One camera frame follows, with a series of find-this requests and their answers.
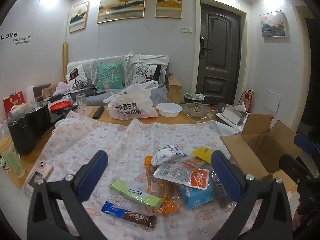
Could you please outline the blue biscuit packet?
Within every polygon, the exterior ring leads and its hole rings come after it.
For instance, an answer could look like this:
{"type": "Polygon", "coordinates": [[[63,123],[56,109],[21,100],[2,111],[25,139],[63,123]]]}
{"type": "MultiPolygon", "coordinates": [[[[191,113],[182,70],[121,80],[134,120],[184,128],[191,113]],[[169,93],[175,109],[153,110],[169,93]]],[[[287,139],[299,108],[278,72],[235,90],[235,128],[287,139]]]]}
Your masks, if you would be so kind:
{"type": "Polygon", "coordinates": [[[209,181],[205,190],[180,185],[178,187],[186,209],[190,210],[215,199],[213,184],[209,181]]]}

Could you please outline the silver orange snack pouch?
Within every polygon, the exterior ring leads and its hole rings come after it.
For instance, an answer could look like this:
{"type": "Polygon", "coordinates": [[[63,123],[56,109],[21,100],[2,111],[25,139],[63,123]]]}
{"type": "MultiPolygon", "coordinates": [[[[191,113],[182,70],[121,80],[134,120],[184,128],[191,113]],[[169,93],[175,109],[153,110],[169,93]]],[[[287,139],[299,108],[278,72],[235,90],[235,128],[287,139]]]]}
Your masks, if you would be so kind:
{"type": "Polygon", "coordinates": [[[210,171],[203,168],[191,168],[180,163],[162,163],[153,176],[157,179],[181,184],[199,190],[206,190],[209,185],[210,171]]]}

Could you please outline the yellow snack packet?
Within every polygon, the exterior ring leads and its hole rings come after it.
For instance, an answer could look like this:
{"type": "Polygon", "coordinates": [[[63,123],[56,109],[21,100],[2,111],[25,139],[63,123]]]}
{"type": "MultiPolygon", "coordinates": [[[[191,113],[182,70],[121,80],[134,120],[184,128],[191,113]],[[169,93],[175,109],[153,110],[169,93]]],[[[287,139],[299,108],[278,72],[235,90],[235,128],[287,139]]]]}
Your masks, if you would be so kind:
{"type": "Polygon", "coordinates": [[[200,146],[192,152],[192,155],[204,160],[207,163],[211,163],[212,153],[213,153],[213,150],[211,150],[210,148],[200,146]]]}

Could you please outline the blue brown chocolate bar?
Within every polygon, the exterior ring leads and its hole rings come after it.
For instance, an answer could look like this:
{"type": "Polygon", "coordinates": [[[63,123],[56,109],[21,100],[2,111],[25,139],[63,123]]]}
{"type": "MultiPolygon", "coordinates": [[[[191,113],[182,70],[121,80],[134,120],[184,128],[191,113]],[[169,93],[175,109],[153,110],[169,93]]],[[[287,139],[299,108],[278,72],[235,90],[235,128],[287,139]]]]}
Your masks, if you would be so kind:
{"type": "Polygon", "coordinates": [[[157,220],[156,216],[147,216],[141,213],[122,209],[110,202],[105,202],[105,204],[101,208],[101,211],[107,215],[111,215],[113,217],[117,217],[122,220],[152,229],[154,228],[157,220]]]}

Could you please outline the orange sausage snack packet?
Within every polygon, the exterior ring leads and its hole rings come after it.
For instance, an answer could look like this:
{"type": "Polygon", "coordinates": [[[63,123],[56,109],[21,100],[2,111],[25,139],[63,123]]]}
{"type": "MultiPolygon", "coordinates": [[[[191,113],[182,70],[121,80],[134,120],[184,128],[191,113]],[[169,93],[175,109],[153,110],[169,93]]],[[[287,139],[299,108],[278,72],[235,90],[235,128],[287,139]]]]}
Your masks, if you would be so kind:
{"type": "Polygon", "coordinates": [[[182,205],[181,195],[177,186],[167,180],[157,179],[153,176],[156,171],[156,167],[151,165],[152,156],[147,155],[144,159],[145,174],[148,179],[147,193],[159,198],[163,198],[164,201],[158,210],[145,207],[145,210],[151,213],[159,214],[172,214],[179,210],[182,205]]]}

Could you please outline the green candy stick pack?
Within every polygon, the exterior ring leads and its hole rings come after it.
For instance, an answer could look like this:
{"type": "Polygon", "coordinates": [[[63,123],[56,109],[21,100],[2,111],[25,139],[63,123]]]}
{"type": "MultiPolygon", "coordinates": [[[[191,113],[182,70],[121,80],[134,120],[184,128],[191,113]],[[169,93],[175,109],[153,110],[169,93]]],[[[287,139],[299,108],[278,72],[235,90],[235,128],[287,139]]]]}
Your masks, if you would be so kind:
{"type": "Polygon", "coordinates": [[[154,210],[158,210],[164,202],[163,198],[129,187],[120,180],[117,180],[114,183],[112,183],[110,185],[110,188],[118,191],[125,197],[154,210]]]}

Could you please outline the white blue packet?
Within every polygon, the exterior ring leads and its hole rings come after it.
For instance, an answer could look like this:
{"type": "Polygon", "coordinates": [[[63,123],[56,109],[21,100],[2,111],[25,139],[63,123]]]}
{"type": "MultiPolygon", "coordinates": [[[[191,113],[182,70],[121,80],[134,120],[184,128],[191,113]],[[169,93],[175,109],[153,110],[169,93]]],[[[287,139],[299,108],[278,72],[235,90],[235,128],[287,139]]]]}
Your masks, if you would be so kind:
{"type": "Polygon", "coordinates": [[[187,156],[188,155],[179,150],[178,147],[167,145],[157,153],[155,153],[155,155],[151,159],[151,165],[156,167],[166,161],[175,160],[187,156]]]}

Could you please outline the clear seed brittle bar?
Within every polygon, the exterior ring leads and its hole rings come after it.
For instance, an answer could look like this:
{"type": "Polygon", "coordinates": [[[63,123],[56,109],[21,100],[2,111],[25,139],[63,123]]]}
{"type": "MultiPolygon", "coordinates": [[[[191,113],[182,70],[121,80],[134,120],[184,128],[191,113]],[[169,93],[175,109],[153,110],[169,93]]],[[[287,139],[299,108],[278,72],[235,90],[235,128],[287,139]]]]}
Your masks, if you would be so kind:
{"type": "Polygon", "coordinates": [[[206,165],[206,162],[199,157],[185,157],[181,164],[186,168],[196,170],[206,165]]]}

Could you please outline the tissue box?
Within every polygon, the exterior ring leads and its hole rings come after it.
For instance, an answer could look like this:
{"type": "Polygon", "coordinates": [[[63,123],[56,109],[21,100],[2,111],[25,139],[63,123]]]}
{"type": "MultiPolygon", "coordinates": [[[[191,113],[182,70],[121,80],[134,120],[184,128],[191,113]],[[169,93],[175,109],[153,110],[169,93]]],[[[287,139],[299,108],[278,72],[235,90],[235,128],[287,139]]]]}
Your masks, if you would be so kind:
{"type": "Polygon", "coordinates": [[[244,103],[237,106],[232,106],[225,103],[218,103],[217,107],[217,117],[230,125],[243,125],[249,115],[249,113],[245,110],[244,103]]]}

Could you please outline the pink patterned tablecloth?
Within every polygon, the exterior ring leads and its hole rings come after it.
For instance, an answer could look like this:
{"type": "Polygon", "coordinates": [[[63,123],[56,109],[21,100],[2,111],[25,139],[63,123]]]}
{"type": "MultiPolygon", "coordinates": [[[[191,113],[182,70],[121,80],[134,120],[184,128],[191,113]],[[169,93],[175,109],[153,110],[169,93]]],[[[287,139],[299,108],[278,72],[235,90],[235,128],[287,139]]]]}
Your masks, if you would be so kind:
{"type": "Polygon", "coordinates": [[[113,191],[110,186],[121,180],[139,190],[146,190],[144,159],[164,146],[176,146],[191,154],[200,146],[228,153],[221,140],[231,130],[216,121],[200,124],[143,124],[135,119],[128,125],[108,124],[71,112],[52,133],[39,161],[53,166],[49,180],[76,173],[93,155],[103,150],[108,155],[107,168],[84,208],[108,239],[211,239],[229,217],[228,211],[211,201],[193,209],[181,208],[159,215],[153,229],[102,212],[105,202],[138,213],[146,213],[138,204],[113,191]]]}

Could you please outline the green drink cup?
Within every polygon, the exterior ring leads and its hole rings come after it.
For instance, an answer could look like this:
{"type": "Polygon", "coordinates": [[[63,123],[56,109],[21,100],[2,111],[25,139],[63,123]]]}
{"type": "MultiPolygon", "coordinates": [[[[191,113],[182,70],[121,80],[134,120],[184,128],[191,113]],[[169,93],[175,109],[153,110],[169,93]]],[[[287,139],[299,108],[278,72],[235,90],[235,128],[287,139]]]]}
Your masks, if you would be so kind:
{"type": "Polygon", "coordinates": [[[3,137],[1,137],[0,152],[2,158],[4,159],[10,170],[18,178],[22,178],[25,174],[25,169],[21,165],[11,136],[4,135],[3,137]]]}

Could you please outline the glass ashtray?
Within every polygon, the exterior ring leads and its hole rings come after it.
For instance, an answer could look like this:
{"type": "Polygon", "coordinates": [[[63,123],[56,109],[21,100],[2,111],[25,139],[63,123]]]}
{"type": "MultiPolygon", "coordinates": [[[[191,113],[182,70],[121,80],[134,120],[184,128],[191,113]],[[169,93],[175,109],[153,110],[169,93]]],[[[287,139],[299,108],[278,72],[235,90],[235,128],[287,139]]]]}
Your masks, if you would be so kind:
{"type": "Polygon", "coordinates": [[[214,110],[202,103],[192,102],[184,103],[182,105],[183,112],[192,119],[199,121],[207,118],[214,118],[216,116],[214,110]]]}

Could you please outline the red gift bag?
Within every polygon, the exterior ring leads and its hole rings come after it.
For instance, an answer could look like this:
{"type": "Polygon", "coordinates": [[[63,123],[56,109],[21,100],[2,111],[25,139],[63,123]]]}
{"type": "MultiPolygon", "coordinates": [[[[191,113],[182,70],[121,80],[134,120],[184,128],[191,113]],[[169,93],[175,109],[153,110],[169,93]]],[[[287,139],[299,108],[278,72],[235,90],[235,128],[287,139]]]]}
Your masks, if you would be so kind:
{"type": "Polygon", "coordinates": [[[23,92],[20,91],[12,93],[10,96],[3,100],[5,114],[7,115],[12,107],[21,105],[22,103],[25,103],[23,92]]]}

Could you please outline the small cardboard box by sofa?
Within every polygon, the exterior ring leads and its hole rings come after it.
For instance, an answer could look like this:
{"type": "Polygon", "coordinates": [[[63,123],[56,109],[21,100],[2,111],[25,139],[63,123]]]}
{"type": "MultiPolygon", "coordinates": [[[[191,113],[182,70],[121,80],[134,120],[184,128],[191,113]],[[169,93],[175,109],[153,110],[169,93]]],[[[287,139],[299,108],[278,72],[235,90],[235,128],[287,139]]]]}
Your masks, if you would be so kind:
{"type": "Polygon", "coordinates": [[[182,85],[175,76],[168,77],[168,99],[176,104],[181,103],[182,85]]]}

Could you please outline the yellow rolled mat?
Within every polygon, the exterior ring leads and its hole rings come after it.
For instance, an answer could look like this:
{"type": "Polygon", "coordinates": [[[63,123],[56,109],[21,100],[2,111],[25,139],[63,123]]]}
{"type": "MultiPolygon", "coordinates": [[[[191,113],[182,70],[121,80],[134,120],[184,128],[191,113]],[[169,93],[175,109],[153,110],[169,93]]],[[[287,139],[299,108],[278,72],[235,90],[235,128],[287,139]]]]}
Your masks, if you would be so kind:
{"type": "Polygon", "coordinates": [[[65,80],[67,75],[68,64],[68,42],[62,44],[62,77],[65,80]]]}

